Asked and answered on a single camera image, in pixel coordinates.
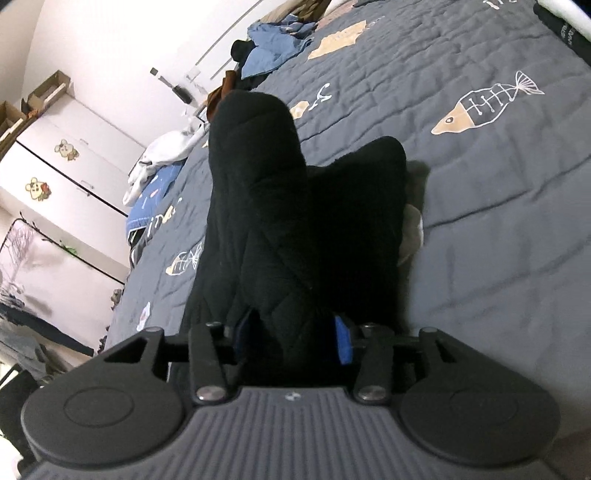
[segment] bed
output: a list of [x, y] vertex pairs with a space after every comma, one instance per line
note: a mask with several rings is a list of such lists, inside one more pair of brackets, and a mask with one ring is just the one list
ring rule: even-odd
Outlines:
[[[565, 436], [591, 427], [591, 69], [532, 5], [354, 8], [258, 90], [292, 109], [309, 164], [392, 135], [428, 170], [409, 330], [438, 327], [547, 388]], [[204, 138], [134, 252], [107, 347], [178, 331], [210, 191]]]

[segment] cartoon sticker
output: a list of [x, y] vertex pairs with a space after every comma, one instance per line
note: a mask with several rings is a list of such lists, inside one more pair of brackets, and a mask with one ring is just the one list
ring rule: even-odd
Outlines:
[[197, 270], [197, 266], [199, 265], [199, 258], [201, 258], [202, 252], [203, 241], [200, 241], [194, 247], [194, 249], [191, 249], [188, 252], [180, 252], [175, 257], [170, 266], [166, 268], [166, 274], [170, 275], [171, 277], [182, 275], [183, 273], [185, 273], [189, 265], [191, 265], [194, 270]]
[[301, 116], [304, 115], [306, 109], [309, 106], [310, 106], [310, 104], [308, 102], [306, 102], [305, 100], [302, 102], [296, 103], [293, 107], [290, 108], [291, 116], [294, 118], [294, 120], [301, 118]]
[[44, 181], [38, 181], [35, 177], [31, 179], [31, 183], [25, 185], [25, 190], [31, 194], [33, 200], [42, 202], [47, 200], [51, 195], [49, 185]]
[[450, 132], [458, 134], [470, 128], [480, 128], [500, 117], [519, 92], [544, 95], [535, 82], [522, 71], [515, 74], [515, 85], [496, 83], [490, 88], [472, 90], [460, 98], [451, 112], [431, 130], [433, 135]]
[[310, 55], [308, 55], [308, 60], [316, 59], [327, 53], [332, 53], [343, 47], [348, 47], [349, 45], [354, 45], [357, 41], [357, 37], [361, 35], [363, 30], [365, 30], [366, 24], [367, 22], [363, 20], [355, 25], [345, 28], [344, 30], [323, 38], [320, 42], [320, 47], [313, 50]]
[[59, 145], [56, 145], [54, 150], [56, 153], [59, 153], [62, 157], [67, 158], [68, 161], [75, 160], [80, 156], [78, 150], [74, 148], [74, 145], [68, 143], [64, 139], [62, 139]]

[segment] white cabinet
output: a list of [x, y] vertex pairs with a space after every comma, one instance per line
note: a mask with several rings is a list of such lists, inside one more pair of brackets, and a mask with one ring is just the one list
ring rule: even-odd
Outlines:
[[13, 215], [24, 210], [27, 220], [37, 223], [46, 235], [62, 239], [81, 258], [125, 281], [129, 271], [125, 215], [88, 194], [18, 141], [0, 161], [0, 203]]
[[51, 122], [69, 137], [85, 145], [127, 176], [144, 148], [69, 95], [60, 98], [41, 119]]
[[18, 143], [120, 212], [127, 175], [43, 115], [18, 137]]

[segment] metal bolt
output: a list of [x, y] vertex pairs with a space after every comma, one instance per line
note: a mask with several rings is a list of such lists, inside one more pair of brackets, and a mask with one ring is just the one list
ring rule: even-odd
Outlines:
[[367, 387], [360, 388], [357, 396], [363, 401], [379, 402], [386, 399], [388, 392], [386, 392], [384, 387], [380, 387], [379, 385], [368, 385]]
[[226, 389], [217, 385], [208, 385], [197, 390], [197, 398], [204, 402], [217, 402], [226, 398]]

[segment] bear sticker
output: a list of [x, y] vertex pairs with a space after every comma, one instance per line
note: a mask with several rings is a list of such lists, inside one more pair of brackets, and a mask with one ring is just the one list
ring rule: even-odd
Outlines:
[[49, 195], [51, 195], [49, 185], [44, 181], [38, 181], [35, 177], [31, 179], [31, 183], [25, 185], [25, 190], [31, 194], [33, 200], [37, 200], [38, 202], [47, 200]]
[[59, 145], [56, 145], [55, 152], [59, 153], [62, 157], [67, 158], [68, 161], [75, 160], [80, 156], [78, 150], [74, 148], [74, 145], [68, 143], [64, 139], [62, 139]]

